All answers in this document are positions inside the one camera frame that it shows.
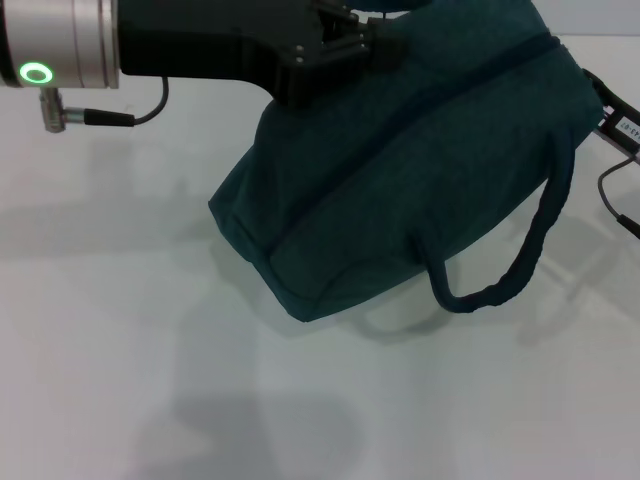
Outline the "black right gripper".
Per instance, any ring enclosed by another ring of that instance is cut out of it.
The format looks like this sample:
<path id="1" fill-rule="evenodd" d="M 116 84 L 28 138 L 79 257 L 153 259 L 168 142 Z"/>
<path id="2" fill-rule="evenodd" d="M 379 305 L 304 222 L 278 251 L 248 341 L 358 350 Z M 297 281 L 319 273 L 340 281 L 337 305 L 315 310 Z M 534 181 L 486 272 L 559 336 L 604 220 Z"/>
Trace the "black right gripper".
<path id="1" fill-rule="evenodd" d="M 591 81 L 604 108 L 604 119 L 596 133 L 617 150 L 639 157 L 639 111 L 614 94 L 596 75 L 583 72 Z"/>

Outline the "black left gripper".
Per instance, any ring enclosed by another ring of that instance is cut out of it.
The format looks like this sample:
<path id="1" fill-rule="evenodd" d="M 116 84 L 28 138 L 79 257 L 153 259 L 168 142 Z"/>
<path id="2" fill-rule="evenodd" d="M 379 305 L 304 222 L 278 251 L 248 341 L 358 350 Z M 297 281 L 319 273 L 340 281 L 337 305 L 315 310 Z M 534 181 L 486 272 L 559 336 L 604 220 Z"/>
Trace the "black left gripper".
<path id="1" fill-rule="evenodd" d="M 385 70 L 403 56 L 386 20 L 362 22 L 343 1 L 121 1 L 117 24 L 126 75 L 241 81 L 291 107 L 324 94 L 322 67 Z"/>

